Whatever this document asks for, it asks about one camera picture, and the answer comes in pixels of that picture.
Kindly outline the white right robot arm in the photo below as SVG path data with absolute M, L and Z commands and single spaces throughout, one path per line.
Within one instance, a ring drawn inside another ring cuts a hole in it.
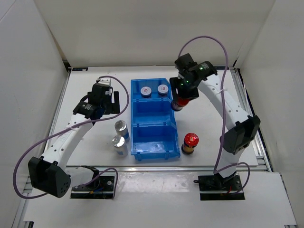
M 219 77 L 208 61 L 198 64 L 190 54 L 177 58 L 178 76 L 170 78 L 173 101 L 171 107 L 180 111 L 190 101 L 203 93 L 223 119 L 220 151 L 214 167 L 213 184 L 226 189 L 236 175 L 236 166 L 243 151 L 255 138 L 261 123 L 257 115 L 251 116 L 242 109 L 223 87 L 224 77 Z

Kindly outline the red-lid sauce jar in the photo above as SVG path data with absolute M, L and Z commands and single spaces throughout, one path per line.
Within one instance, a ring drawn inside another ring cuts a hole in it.
M 199 137 L 195 133 L 186 134 L 181 147 L 182 152 L 187 155 L 192 154 L 198 143 L 199 143 Z
M 183 107 L 185 107 L 189 103 L 189 101 L 190 101 L 189 99 L 178 97 L 176 101 L 172 100 L 171 108 L 176 112 L 181 111 Z

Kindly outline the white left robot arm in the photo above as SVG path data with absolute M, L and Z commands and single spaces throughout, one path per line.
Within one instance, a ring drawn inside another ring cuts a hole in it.
M 97 169 L 83 165 L 67 171 L 67 162 L 84 135 L 94 126 L 95 120 L 105 114 L 119 112 L 119 93 L 113 91 L 110 82 L 93 84 L 92 90 L 74 108 L 64 133 L 40 157 L 29 160 L 32 187 L 57 198 L 63 197 L 69 188 L 79 185 L 89 190 L 98 188 L 100 179 Z

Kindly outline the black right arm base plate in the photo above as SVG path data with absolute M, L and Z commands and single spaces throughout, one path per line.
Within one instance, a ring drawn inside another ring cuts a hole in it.
M 239 175 L 228 180 L 219 175 L 201 175 L 193 181 L 199 185 L 201 201 L 245 200 Z

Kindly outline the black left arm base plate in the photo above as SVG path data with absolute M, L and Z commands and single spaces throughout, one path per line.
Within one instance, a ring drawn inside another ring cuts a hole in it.
M 72 170 L 71 199 L 113 200 L 116 195 L 118 171 L 111 167 L 103 171 L 83 165 Z

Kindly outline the silver-lid pepper jar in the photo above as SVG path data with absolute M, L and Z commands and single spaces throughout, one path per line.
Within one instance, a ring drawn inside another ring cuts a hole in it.
M 129 142 L 130 140 L 130 136 L 129 136 L 129 131 L 127 128 L 127 123 L 123 120 L 118 120 L 115 124 L 114 124 L 114 128 L 115 131 L 117 133 L 117 135 L 122 136 L 126 142 Z
M 128 155 L 128 148 L 127 148 L 125 139 L 124 139 L 122 136 L 116 135 L 116 136 L 112 139 L 112 144 L 113 144 L 113 147 L 114 147 L 116 153 L 117 153 L 119 156 L 125 157 L 125 156 Z

